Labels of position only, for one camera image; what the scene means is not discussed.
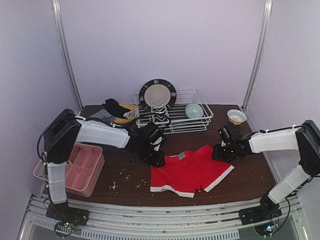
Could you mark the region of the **red white-trimmed underwear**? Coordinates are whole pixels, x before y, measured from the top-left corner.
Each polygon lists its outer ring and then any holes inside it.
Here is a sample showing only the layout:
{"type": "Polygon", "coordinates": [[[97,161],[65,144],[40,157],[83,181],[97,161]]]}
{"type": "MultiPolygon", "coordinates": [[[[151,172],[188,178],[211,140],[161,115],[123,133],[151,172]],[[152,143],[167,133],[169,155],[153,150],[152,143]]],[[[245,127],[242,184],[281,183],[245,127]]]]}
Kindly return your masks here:
{"type": "Polygon", "coordinates": [[[208,193],[234,169],[230,163],[214,160],[213,153],[213,148],[205,145],[196,151],[165,156],[164,166],[150,168],[150,191],[172,191],[185,198],[193,198],[197,190],[208,193]]]}

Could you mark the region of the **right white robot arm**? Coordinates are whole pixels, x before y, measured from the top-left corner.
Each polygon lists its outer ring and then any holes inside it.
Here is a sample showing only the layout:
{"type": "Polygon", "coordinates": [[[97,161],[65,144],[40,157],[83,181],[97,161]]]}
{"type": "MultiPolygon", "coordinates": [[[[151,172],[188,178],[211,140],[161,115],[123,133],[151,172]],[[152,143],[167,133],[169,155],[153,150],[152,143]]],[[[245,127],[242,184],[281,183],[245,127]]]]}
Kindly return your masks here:
{"type": "Polygon", "coordinates": [[[263,153],[271,162],[276,157],[288,164],[287,175],[261,199],[268,210],[320,175],[320,129],[313,120],[273,130],[242,135],[229,123],[218,130],[221,142],[213,146],[214,160],[232,163],[249,155],[263,153]]]}

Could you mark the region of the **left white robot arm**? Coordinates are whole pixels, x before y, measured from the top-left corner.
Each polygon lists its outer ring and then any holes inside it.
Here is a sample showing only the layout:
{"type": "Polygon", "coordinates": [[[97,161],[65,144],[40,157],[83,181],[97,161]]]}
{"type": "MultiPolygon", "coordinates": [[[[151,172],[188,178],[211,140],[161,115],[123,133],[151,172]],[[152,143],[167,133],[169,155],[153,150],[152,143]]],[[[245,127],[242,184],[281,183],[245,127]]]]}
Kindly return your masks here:
{"type": "Polygon", "coordinates": [[[36,152],[45,165],[49,201],[53,209],[69,207],[65,189],[66,165],[75,144],[93,144],[124,149],[154,167],[165,165],[161,146],[165,136],[150,122],[142,128],[108,123],[97,117],[82,117],[64,109],[40,134],[36,152]]]}

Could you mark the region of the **striped navy underwear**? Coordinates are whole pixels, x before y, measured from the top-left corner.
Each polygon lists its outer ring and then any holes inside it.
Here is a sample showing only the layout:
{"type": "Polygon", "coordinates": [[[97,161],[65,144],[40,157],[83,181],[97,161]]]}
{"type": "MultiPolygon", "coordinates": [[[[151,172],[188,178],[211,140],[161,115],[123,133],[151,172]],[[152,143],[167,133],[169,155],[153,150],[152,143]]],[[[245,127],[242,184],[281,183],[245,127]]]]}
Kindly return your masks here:
{"type": "Polygon", "coordinates": [[[90,120],[102,122],[107,125],[113,125],[116,117],[110,114],[106,109],[102,109],[89,117],[90,120]]]}

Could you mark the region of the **patterned white yellow bowl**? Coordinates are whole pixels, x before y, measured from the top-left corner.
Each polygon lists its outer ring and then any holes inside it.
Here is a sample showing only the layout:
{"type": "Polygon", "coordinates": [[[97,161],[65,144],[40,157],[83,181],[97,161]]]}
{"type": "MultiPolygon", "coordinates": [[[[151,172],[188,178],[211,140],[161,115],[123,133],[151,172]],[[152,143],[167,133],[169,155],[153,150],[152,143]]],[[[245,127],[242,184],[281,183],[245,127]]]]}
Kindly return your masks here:
{"type": "Polygon", "coordinates": [[[247,121],[246,114],[238,109],[230,109],[227,111],[228,120],[234,125],[238,126],[247,121]]]}

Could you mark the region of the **white cream sock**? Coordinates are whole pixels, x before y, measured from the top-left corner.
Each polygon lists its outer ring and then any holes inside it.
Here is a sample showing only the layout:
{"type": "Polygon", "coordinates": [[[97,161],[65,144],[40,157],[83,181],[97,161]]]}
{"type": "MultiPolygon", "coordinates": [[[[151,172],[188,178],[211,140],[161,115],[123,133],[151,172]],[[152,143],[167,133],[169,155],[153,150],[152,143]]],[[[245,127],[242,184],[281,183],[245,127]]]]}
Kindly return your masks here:
{"type": "Polygon", "coordinates": [[[125,113],[123,114],[123,117],[124,117],[125,119],[128,119],[128,120],[133,120],[133,119],[136,118],[136,111],[135,111],[135,110],[130,110],[130,111],[128,111],[128,112],[125,112],[125,113]]]}

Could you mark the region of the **black rimmed grey plate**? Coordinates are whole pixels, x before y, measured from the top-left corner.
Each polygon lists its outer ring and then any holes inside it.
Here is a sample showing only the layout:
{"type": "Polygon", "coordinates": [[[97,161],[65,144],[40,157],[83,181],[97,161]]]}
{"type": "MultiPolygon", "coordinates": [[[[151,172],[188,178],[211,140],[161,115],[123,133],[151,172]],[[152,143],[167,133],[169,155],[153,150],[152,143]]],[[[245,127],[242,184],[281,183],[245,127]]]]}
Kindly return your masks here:
{"type": "Polygon", "coordinates": [[[167,109],[174,106],[177,100],[177,91],[172,83],[165,79],[152,79],[145,83],[138,93],[140,106],[150,111],[152,104],[164,103],[167,109]]]}

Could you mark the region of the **light blue bowl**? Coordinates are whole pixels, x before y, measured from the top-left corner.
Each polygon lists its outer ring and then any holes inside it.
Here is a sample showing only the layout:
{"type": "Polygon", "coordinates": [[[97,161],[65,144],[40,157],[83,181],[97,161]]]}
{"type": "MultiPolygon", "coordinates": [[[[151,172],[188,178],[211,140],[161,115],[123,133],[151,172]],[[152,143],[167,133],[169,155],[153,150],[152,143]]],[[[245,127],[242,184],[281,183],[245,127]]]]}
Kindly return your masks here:
{"type": "Polygon", "coordinates": [[[189,103],[185,107],[185,114],[189,119],[201,118],[204,114],[203,108],[196,103],[189,103]]]}

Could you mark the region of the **pink plastic organizer box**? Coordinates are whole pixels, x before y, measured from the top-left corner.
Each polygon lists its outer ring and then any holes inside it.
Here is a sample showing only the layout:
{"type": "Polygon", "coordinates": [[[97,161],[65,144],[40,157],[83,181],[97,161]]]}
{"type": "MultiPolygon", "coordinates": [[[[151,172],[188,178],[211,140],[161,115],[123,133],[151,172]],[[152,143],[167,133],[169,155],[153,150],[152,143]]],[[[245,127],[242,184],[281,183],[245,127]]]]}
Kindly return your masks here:
{"type": "Polygon", "coordinates": [[[51,200],[55,204],[66,201],[67,193],[88,198],[102,171],[105,159],[99,146],[75,144],[69,161],[61,164],[50,163],[46,168],[51,200]]]}

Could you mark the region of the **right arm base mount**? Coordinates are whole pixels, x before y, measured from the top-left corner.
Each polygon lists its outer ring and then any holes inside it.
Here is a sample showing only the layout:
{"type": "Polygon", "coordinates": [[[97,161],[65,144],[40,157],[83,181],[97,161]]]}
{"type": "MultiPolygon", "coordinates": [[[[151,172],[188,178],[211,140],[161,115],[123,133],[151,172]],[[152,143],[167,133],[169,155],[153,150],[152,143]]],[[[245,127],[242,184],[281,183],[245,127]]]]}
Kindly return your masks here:
{"type": "Polygon", "coordinates": [[[289,218],[291,204],[287,198],[285,201],[288,206],[288,212],[282,223],[280,223],[280,216],[282,216],[280,204],[261,198],[259,206],[244,208],[239,211],[241,224],[243,226],[255,224],[254,230],[261,237],[273,236],[284,226],[289,218]]]}

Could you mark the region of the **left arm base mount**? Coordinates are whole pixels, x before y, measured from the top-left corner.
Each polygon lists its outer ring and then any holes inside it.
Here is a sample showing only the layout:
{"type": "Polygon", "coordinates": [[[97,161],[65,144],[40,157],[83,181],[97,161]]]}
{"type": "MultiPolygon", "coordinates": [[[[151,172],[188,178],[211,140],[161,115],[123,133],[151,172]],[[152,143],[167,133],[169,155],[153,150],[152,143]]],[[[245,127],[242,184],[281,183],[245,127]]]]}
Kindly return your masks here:
{"type": "Polygon", "coordinates": [[[53,207],[48,207],[46,217],[57,220],[53,231],[59,238],[67,238],[75,232],[78,226],[86,226],[90,212],[85,209],[69,207],[67,212],[58,212],[53,207]]]}

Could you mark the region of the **right metal frame post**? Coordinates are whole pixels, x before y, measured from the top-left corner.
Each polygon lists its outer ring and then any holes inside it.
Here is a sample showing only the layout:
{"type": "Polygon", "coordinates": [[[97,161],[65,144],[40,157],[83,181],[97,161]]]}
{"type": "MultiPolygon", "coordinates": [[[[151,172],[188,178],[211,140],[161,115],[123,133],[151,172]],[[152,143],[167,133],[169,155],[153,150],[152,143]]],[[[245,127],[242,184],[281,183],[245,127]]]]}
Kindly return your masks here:
{"type": "Polygon", "coordinates": [[[249,104],[251,102],[251,99],[255,90],[256,82],[258,80],[259,71],[261,68],[261,62],[262,62],[262,58],[263,58],[263,54],[266,46],[272,8],[273,8],[273,0],[265,0],[258,45],[256,49],[256,54],[253,62],[249,83],[248,83],[247,90],[246,90],[243,104],[242,104],[242,109],[245,112],[247,112],[249,109],[249,104]]]}

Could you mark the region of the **metal frame post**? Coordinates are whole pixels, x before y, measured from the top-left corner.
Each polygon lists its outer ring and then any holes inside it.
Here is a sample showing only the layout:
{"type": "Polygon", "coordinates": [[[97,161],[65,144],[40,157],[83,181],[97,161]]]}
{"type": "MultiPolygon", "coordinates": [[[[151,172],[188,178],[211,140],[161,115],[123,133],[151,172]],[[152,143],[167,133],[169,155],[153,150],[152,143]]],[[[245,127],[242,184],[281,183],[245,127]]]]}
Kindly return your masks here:
{"type": "Polygon", "coordinates": [[[51,1],[52,8],[53,8],[53,17],[54,22],[57,29],[57,34],[59,38],[60,48],[63,56],[63,60],[66,66],[66,71],[68,75],[68,81],[70,83],[71,92],[73,95],[73,98],[75,100],[77,109],[79,112],[81,112],[84,108],[80,92],[76,83],[76,78],[74,75],[71,58],[68,50],[68,44],[64,29],[64,23],[63,23],[63,16],[62,16],[62,10],[61,10],[61,1],[60,0],[52,0],[51,1]]]}
{"type": "Polygon", "coordinates": [[[265,0],[258,45],[256,49],[256,54],[253,62],[249,83],[248,83],[247,90],[246,90],[243,104],[242,104],[242,109],[245,112],[247,112],[249,109],[249,104],[251,102],[251,99],[255,90],[256,82],[258,80],[259,71],[261,68],[261,62],[262,62],[262,58],[263,58],[263,54],[266,46],[272,8],[273,8],[273,0],[265,0]]]}

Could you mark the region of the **left metal frame post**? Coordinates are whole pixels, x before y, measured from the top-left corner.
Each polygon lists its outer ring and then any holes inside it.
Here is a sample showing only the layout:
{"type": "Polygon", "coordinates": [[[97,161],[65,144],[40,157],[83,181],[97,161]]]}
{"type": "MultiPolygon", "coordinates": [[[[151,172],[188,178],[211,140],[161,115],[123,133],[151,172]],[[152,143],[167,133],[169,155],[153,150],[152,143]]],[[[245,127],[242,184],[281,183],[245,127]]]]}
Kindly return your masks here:
{"type": "Polygon", "coordinates": [[[64,23],[63,23],[63,16],[62,16],[62,10],[61,10],[61,1],[60,0],[52,0],[51,1],[52,8],[53,8],[53,17],[54,22],[57,29],[57,34],[59,38],[60,48],[63,56],[63,60],[66,66],[66,71],[68,75],[68,81],[70,83],[71,92],[73,95],[73,98],[75,100],[77,109],[79,112],[81,112],[84,108],[80,92],[76,83],[76,78],[74,75],[71,58],[68,50],[68,44],[64,29],[64,23]]]}

